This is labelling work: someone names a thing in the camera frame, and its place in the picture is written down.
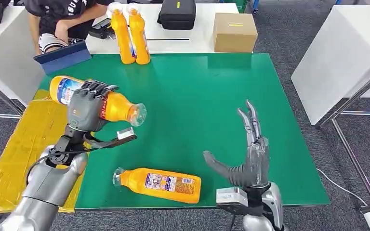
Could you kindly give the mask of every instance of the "bottle cap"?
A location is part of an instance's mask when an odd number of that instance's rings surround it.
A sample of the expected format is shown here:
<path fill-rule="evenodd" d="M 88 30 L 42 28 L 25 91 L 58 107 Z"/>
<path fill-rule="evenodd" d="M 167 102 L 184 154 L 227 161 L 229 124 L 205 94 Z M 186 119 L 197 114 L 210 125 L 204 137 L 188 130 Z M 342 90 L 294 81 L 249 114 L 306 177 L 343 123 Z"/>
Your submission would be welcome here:
<path fill-rule="evenodd" d="M 141 6 L 138 3 L 132 2 L 127 5 L 127 11 L 129 15 L 140 14 Z"/>
<path fill-rule="evenodd" d="M 125 172 L 123 168 L 118 167 L 113 174 L 113 185 L 118 187 L 121 186 L 121 173 Z"/>
<path fill-rule="evenodd" d="M 106 12 L 106 15 L 107 15 L 107 18 L 111 18 L 111 16 L 113 15 L 114 11 L 118 10 L 118 11 L 121 11 L 123 10 L 123 5 L 119 2 L 112 2 L 110 3 L 108 6 L 107 6 L 107 12 Z"/>
<path fill-rule="evenodd" d="M 134 127 L 140 126 L 146 117 L 146 107 L 144 104 L 134 104 L 128 112 L 128 121 Z"/>

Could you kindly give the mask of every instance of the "person's hand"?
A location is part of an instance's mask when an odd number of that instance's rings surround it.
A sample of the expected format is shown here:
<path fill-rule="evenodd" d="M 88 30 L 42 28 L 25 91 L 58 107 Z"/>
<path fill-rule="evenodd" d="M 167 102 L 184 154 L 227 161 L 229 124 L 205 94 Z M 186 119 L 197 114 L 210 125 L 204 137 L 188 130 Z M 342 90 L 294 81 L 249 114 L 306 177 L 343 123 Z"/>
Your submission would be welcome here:
<path fill-rule="evenodd" d="M 69 44 L 68 30 L 69 27 L 66 23 L 66 20 L 59 20 L 56 24 L 56 30 L 54 32 L 54 35 L 58 39 L 61 39 L 63 42 L 65 42 L 67 45 Z"/>
<path fill-rule="evenodd" d="M 41 55 L 42 51 L 39 49 L 39 47 L 35 47 L 35 53 L 36 55 Z"/>

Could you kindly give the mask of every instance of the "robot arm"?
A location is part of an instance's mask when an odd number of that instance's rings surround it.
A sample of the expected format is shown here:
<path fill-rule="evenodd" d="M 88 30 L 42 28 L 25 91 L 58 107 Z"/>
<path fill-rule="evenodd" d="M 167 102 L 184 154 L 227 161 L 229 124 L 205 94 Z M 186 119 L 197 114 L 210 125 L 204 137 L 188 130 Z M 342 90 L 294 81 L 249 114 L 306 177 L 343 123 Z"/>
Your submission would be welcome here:
<path fill-rule="evenodd" d="M 268 140 L 260 132 L 256 110 L 249 100 L 246 100 L 246 106 L 247 114 L 238 108 L 247 136 L 245 162 L 237 167 L 228 167 L 209 151 L 203 152 L 208 166 L 236 186 L 217 189 L 216 205 L 234 215 L 245 215 L 243 226 L 246 231 L 282 231 L 280 191 L 268 177 Z"/>
<path fill-rule="evenodd" d="M 68 124 L 56 145 L 48 146 L 30 167 L 26 189 L 16 209 L 0 224 L 0 231 L 48 231 L 63 206 L 78 177 L 86 168 L 87 152 L 112 148 L 136 139 L 132 128 L 117 132 L 111 141 L 91 136 L 107 121 L 99 118 L 103 100 L 117 86 L 87 81 L 76 90 L 67 110 Z M 86 149 L 84 142 L 94 148 Z M 58 169 L 57 165 L 67 168 Z"/>
<path fill-rule="evenodd" d="M 247 152 L 245 163 L 237 167 L 228 167 L 209 152 L 204 151 L 206 163 L 217 173 L 240 187 L 265 188 L 270 184 L 268 140 L 260 133 L 260 125 L 256 110 L 249 100 L 246 100 L 248 115 L 238 108 L 238 114 L 243 119 L 246 130 Z"/>

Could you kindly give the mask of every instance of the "green table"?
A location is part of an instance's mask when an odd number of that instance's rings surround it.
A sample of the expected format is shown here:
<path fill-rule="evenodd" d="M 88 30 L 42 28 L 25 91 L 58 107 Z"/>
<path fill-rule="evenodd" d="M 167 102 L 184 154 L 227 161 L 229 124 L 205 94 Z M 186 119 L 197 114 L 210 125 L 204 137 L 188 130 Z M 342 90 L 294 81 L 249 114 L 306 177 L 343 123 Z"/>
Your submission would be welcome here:
<path fill-rule="evenodd" d="M 45 77 L 93 78 L 120 86 L 133 103 L 144 103 L 147 118 L 135 128 L 138 139 L 90 154 L 77 209 L 213 207 L 215 190 L 230 187 L 204 162 L 210 150 L 235 166 L 244 161 L 246 132 L 237 108 L 250 99 L 262 133 L 269 139 L 270 179 L 281 190 L 284 205 L 325 205 L 330 201 L 316 172 L 268 54 L 155 54 L 148 65 L 123 65 L 118 55 L 92 59 Z M 114 138 L 126 122 L 108 123 L 96 137 Z M 118 167 L 147 167 L 200 176 L 198 204 L 189 205 L 115 188 Z"/>

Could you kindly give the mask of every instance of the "upright orange bottle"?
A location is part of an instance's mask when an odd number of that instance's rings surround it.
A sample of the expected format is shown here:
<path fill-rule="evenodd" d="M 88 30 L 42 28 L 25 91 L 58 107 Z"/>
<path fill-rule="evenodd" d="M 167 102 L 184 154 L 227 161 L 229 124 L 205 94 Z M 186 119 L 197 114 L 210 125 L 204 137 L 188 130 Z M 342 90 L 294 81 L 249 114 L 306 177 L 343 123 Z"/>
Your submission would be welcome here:
<path fill-rule="evenodd" d="M 50 82 L 50 97 L 58 103 L 68 105 L 74 91 L 79 89 L 83 83 L 83 80 L 73 77 L 56 76 Z M 110 92 L 104 100 L 99 117 L 111 122 L 127 121 L 138 127 L 145 120 L 146 108 L 142 103 L 131 103 L 121 93 Z"/>
<path fill-rule="evenodd" d="M 147 64 L 151 61 L 151 57 L 149 56 L 145 37 L 145 21 L 141 17 L 138 4 L 128 4 L 127 10 L 130 15 L 128 22 L 130 24 L 132 44 L 136 55 L 135 61 L 141 65 Z"/>
<path fill-rule="evenodd" d="M 143 167 L 134 170 L 119 167 L 113 175 L 115 186 L 124 185 L 135 193 L 188 204 L 199 202 L 201 183 L 197 176 Z"/>
<path fill-rule="evenodd" d="M 122 5 L 114 3 L 114 11 L 111 16 L 111 27 L 116 33 L 119 44 L 120 57 L 123 64 L 135 62 L 135 53 L 128 33 L 127 21 L 122 13 Z"/>

